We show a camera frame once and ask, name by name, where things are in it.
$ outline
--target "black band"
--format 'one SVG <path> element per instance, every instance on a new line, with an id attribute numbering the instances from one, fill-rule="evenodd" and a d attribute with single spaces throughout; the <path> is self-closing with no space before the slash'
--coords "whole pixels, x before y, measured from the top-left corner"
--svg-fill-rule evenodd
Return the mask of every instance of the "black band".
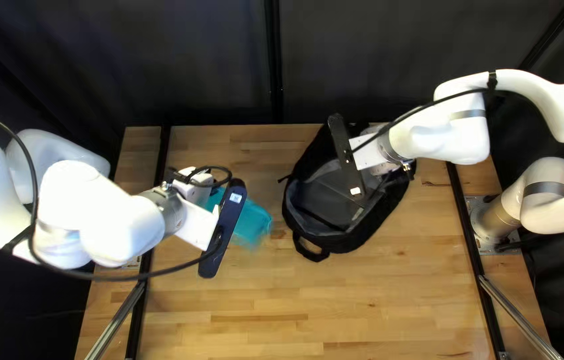
<path id="1" fill-rule="evenodd" d="M 293 244 L 295 245 L 295 250 L 297 250 L 297 252 L 302 254 L 304 258 L 307 258 L 313 261 L 314 263 L 319 263 L 320 261 L 328 258 L 329 255 L 331 255 L 329 251 L 324 249 L 322 249 L 322 252 L 320 252 L 319 254 L 316 254 L 313 251 L 306 249 L 304 245 L 302 245 L 302 243 L 300 242 L 300 234 L 296 232 L 293 232 Z"/>
<path id="2" fill-rule="evenodd" d="M 490 92 L 495 91 L 495 86 L 498 86 L 498 76 L 494 71 L 489 71 L 489 80 L 486 82 L 486 87 Z"/>

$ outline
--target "metal mounting plate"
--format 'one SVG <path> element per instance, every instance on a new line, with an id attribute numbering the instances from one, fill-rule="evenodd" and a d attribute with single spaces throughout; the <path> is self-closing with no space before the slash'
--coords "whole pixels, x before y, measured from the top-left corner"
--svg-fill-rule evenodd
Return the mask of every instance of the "metal mounting plate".
<path id="1" fill-rule="evenodd" d="M 465 196 L 464 200 L 466 201 L 466 208 L 469 210 L 469 214 L 471 216 L 471 225 L 475 226 L 476 221 L 475 218 L 479 216 L 482 212 L 486 211 L 489 207 L 488 202 L 484 202 L 484 198 L 487 195 L 479 195 L 479 196 Z M 501 252 L 495 251 L 495 245 L 498 243 L 497 241 L 493 241 L 493 239 L 488 238 L 481 238 L 476 234 L 473 233 L 475 237 L 475 243 L 478 246 L 478 251 L 480 255 L 511 255 L 511 254 L 520 254 L 519 249 L 510 249 L 504 250 Z M 508 236 L 511 242 L 518 242 L 520 241 L 520 237 L 517 230 L 511 232 Z"/>

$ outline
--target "gray backpack lining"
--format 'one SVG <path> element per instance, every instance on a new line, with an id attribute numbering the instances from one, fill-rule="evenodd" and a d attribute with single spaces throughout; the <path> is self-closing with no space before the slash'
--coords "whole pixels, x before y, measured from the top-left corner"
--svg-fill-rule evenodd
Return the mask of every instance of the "gray backpack lining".
<path id="1" fill-rule="evenodd" d="M 322 165 L 306 181 L 293 180 L 288 184 L 285 199 L 289 213 L 307 234 L 333 236 L 348 233 L 384 194 L 383 189 L 375 191 L 381 184 L 381 179 L 371 175 L 367 170 L 362 170 L 361 174 L 367 197 L 357 202 L 347 197 L 346 192 L 349 189 L 342 182 L 344 176 L 337 159 Z M 303 211 L 296 207 L 297 204 L 302 203 Z M 317 215 L 321 221 L 307 216 L 307 209 L 314 216 Z"/>

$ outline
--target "black cable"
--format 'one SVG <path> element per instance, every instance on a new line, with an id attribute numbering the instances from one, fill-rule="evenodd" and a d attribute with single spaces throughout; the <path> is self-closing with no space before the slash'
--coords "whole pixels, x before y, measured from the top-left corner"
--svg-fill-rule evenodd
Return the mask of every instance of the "black cable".
<path id="1" fill-rule="evenodd" d="M 396 126 L 396 125 L 399 124 L 400 122 L 402 122 L 402 121 L 408 119 L 411 115 L 415 115 L 416 113 L 419 113 L 420 111 L 422 111 L 422 110 L 424 110 L 424 109 L 427 109 L 427 108 L 430 108 L 431 106 L 437 105 L 437 104 L 439 104 L 440 102 L 445 102 L 445 101 L 447 101 L 447 100 L 451 100 L 451 99 L 454 99 L 454 98 L 456 98 L 456 97 L 460 97 L 460 96 L 463 96 L 463 95 L 474 94 L 474 93 L 477 93 L 477 92 L 486 93 L 486 92 L 490 92 L 490 91 L 492 91 L 492 90 L 487 89 L 487 88 L 479 88 L 479 89 L 467 90 L 467 91 L 459 92 L 459 93 L 457 93 L 457 94 L 449 95 L 449 96 L 447 96 L 447 97 L 443 97 L 442 99 L 438 99 L 438 100 L 435 100 L 435 101 L 428 102 L 428 103 L 426 103 L 426 104 L 424 104 L 424 105 L 422 105 L 422 106 L 420 106 L 420 107 L 414 108 L 413 110 L 408 111 L 408 112 L 406 112 L 406 113 L 400 115 L 397 119 L 393 120 L 392 122 L 390 122 L 390 123 L 388 123 L 388 124 L 382 126 L 382 127 L 377 131 L 377 133 L 375 133 L 373 136 L 371 136 L 370 138 L 368 138 L 368 140 L 366 140 L 365 142 L 361 143 L 358 147 L 356 147 L 355 149 L 353 149 L 353 152 L 356 152 L 356 151 L 358 151 L 359 149 L 362 149 L 362 148 L 365 147 L 366 145 L 368 145 L 368 144 L 370 144 L 371 142 L 373 142 L 373 140 L 375 140 L 375 139 L 377 139 L 378 137 L 380 137 L 380 136 L 386 134 L 386 133 L 391 129 L 391 127 Z"/>
<path id="2" fill-rule="evenodd" d="M 137 275 L 132 275 L 132 276 L 98 276 L 98 275 L 93 275 L 87 272 L 82 272 L 82 271 L 75 271 L 75 270 L 65 270 L 65 269 L 61 269 L 58 268 L 56 266 L 53 266 L 49 263 L 47 263 L 44 259 L 42 259 L 36 252 L 35 252 L 35 247 L 33 246 L 33 237 L 35 235 L 35 224 L 37 223 L 37 208 L 38 208 L 38 186 L 37 186 L 37 173 L 35 172 L 35 166 L 33 164 L 33 160 L 31 159 L 31 155 L 28 151 L 28 149 L 26 148 L 26 146 L 24 145 L 24 143 L 22 142 L 22 140 L 19 138 L 19 136 L 17 134 L 15 134 L 8 126 L 4 125 L 2 122 L 0 122 L 0 127 L 7 132 L 7 134 L 10 135 L 10 137 L 16 141 L 16 143 L 20 146 L 20 148 L 22 149 L 22 151 L 24 152 L 24 157 L 26 158 L 26 162 L 28 163 L 28 167 L 31 173 L 31 182 L 33 183 L 33 203 L 32 203 L 32 208 L 31 208 L 31 222 L 30 222 L 30 235 L 28 237 L 28 249 L 31 253 L 31 255 L 33 256 L 33 258 L 42 266 L 45 267 L 55 273 L 59 273 L 59 274 L 63 274 L 63 275 L 68 275 L 68 276 L 72 276 L 78 279 L 82 279 L 82 280 L 91 280 L 91 281 L 133 281 L 133 280 L 144 280 L 144 279 L 148 279 L 150 277 L 156 277 L 156 276 L 160 276 L 160 275 L 166 275 L 166 274 L 170 274 L 172 272 L 176 272 L 176 271 L 180 271 L 182 269 L 188 268 L 190 266 L 193 266 L 197 263 L 200 263 L 201 261 L 206 260 L 207 258 L 210 258 L 211 256 L 213 256 L 215 254 L 215 252 L 217 252 L 220 249 L 220 246 L 222 245 L 222 241 L 219 238 L 219 234 L 222 233 L 221 228 L 216 229 L 215 233 L 213 234 L 213 238 L 211 239 L 212 241 L 215 241 L 215 246 L 212 250 L 210 250 L 209 252 L 206 252 L 206 254 L 200 256 L 197 259 L 193 259 L 191 261 L 187 261 L 186 263 L 177 265 L 177 266 L 173 266 L 170 268 L 164 268 L 161 270 L 157 270 L 154 272 L 148 272 L 148 273 L 143 273 L 143 274 L 137 274 Z M 27 233 L 26 229 L 24 231 L 22 231 L 20 234 L 16 235 L 14 237 L 13 240 L 9 241 L 9 243 L 13 243 L 15 241 L 19 242 L 21 241 L 21 239 L 24 237 L 24 234 Z"/>
<path id="3" fill-rule="evenodd" d="M 217 181 L 213 184 L 202 184 L 202 183 L 198 183 L 197 181 L 193 180 L 193 176 L 204 172 L 206 170 L 222 170 L 223 172 L 226 173 L 226 177 L 223 178 L 220 181 Z M 179 172 L 176 172 L 175 174 L 175 178 L 177 180 L 179 180 L 179 176 L 183 176 L 182 174 L 180 174 Z M 191 171 L 191 173 L 189 175 L 187 175 L 186 177 L 183 177 L 183 180 L 181 180 L 184 184 L 193 184 L 194 186 L 198 186 L 200 188 L 218 188 L 226 183 L 228 183 L 231 179 L 233 178 L 233 173 L 230 172 L 229 169 L 225 168 L 225 167 L 221 167 L 220 165 L 205 165 L 203 167 L 198 167 L 195 170 Z"/>

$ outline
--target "sticker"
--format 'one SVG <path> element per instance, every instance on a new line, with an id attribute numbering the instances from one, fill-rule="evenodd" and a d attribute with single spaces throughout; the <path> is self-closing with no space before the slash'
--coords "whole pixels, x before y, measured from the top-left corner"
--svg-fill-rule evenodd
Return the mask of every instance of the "sticker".
<path id="1" fill-rule="evenodd" d="M 229 200 L 233 202 L 237 202 L 239 204 L 239 202 L 241 201 L 241 195 L 238 193 L 232 193 L 229 196 Z"/>

